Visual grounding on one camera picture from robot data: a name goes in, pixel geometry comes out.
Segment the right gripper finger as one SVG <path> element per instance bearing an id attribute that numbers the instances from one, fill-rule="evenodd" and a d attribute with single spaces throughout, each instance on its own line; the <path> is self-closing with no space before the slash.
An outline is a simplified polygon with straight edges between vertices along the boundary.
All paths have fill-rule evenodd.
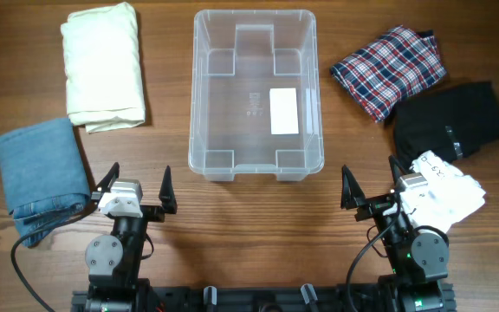
<path id="1" fill-rule="evenodd" d="M 355 209 L 366 203 L 366 196 L 348 166 L 342 167 L 342 194 L 340 207 Z"/>
<path id="2" fill-rule="evenodd" d="M 394 155 L 390 155 L 388 161 L 393 180 L 398 180 L 400 177 L 408 174 L 408 169 L 405 168 Z"/>

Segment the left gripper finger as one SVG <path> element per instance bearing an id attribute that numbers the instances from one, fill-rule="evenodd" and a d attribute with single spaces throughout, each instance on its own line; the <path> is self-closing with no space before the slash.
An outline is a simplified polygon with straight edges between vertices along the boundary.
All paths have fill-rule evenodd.
<path id="1" fill-rule="evenodd" d="M 162 206 L 176 206 L 177 200 L 172 185 L 172 171 L 169 166 L 166 167 L 161 187 L 159 190 L 159 200 Z"/>
<path id="2" fill-rule="evenodd" d="M 113 182 L 120 175 L 120 164 L 115 162 L 109 169 L 106 176 L 96 185 L 96 190 L 98 192 L 109 192 Z"/>

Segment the white printed garment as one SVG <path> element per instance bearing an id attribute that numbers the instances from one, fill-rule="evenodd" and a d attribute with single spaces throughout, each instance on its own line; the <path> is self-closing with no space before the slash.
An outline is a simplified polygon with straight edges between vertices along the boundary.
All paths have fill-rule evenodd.
<path id="1" fill-rule="evenodd" d="M 427 182 L 400 193 L 402 209 L 414 227 L 429 225 L 447 233 L 485 204 L 486 191 L 481 185 L 432 151 L 413 160 L 411 170 Z"/>

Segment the blue jeans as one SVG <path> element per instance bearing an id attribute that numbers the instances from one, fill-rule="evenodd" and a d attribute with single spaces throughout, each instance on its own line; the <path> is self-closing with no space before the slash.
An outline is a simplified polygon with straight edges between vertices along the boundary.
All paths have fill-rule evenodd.
<path id="1" fill-rule="evenodd" d="M 0 171 L 8 213 L 31 247 L 82 211 L 90 198 L 87 176 L 67 118 L 0 135 Z"/>

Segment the black garment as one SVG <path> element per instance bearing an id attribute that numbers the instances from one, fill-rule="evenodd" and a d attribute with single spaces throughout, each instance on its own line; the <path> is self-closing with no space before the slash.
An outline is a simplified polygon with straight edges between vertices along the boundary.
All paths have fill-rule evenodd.
<path id="1" fill-rule="evenodd" d="M 427 151 L 451 163 L 495 140 L 499 101 L 489 81 L 464 83 L 396 106 L 394 143 L 404 166 Z"/>

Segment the cream cloth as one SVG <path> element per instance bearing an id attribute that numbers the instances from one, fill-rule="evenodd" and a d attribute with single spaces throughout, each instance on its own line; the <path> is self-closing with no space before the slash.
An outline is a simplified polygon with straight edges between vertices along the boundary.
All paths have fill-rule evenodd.
<path id="1" fill-rule="evenodd" d="M 68 15 L 61 25 L 67 114 L 89 133 L 146 122 L 134 7 L 127 2 Z"/>

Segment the red blue plaid shirt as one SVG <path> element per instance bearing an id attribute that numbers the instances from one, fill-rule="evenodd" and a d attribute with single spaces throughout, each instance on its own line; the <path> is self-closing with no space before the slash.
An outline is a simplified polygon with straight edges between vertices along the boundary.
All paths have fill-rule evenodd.
<path id="1" fill-rule="evenodd" d="M 399 25 L 335 63 L 330 73 L 372 120 L 381 122 L 398 102 L 443 80 L 447 70 L 432 30 Z"/>

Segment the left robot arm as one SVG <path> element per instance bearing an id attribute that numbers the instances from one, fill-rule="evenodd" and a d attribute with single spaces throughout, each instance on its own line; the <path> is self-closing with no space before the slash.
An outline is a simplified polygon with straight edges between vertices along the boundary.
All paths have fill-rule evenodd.
<path id="1" fill-rule="evenodd" d="M 147 226 L 164 222 L 166 214 L 175 214 L 178 209 L 171 169 L 165 169 L 159 205 L 143 205 L 141 183 L 119 175 L 120 165 L 115 163 L 91 195 L 96 210 L 113 220 L 113 228 L 86 248 L 89 287 L 87 293 L 74 294 L 73 311 L 165 310 L 149 280 L 139 277 L 139 268 L 150 257 L 143 253 L 145 243 L 152 241 Z"/>

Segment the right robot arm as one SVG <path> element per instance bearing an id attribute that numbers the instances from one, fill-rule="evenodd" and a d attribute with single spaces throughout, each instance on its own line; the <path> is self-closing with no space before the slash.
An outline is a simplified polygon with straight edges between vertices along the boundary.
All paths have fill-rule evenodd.
<path id="1" fill-rule="evenodd" d="M 393 188 L 384 195 L 368 198 L 348 166 L 341 169 L 340 207 L 356 210 L 360 222 L 371 219 L 378 234 L 368 240 L 347 272 L 344 307 L 347 311 L 451 311 L 456 307 L 448 276 L 450 241 L 430 225 L 413 226 L 404 211 L 404 195 L 428 185 L 425 177 L 405 169 L 389 157 Z M 380 241 L 386 251 L 391 275 L 380 276 L 373 286 L 373 301 L 353 289 L 353 272 L 361 258 Z"/>

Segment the white label in container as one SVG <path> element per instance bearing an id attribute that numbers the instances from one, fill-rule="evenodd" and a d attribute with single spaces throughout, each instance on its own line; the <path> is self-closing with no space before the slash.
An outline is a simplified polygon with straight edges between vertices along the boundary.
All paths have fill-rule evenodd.
<path id="1" fill-rule="evenodd" d="M 269 91 L 270 131 L 274 135 L 298 134 L 295 88 L 271 88 Z"/>

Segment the clear plastic storage container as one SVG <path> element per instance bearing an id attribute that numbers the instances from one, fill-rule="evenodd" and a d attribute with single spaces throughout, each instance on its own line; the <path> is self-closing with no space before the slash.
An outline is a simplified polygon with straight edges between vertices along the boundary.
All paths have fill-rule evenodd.
<path id="1" fill-rule="evenodd" d="M 271 88 L 295 88 L 299 133 L 270 131 Z M 188 165 L 211 181 L 324 166 L 316 19 L 309 10 L 201 10 L 194 17 Z"/>

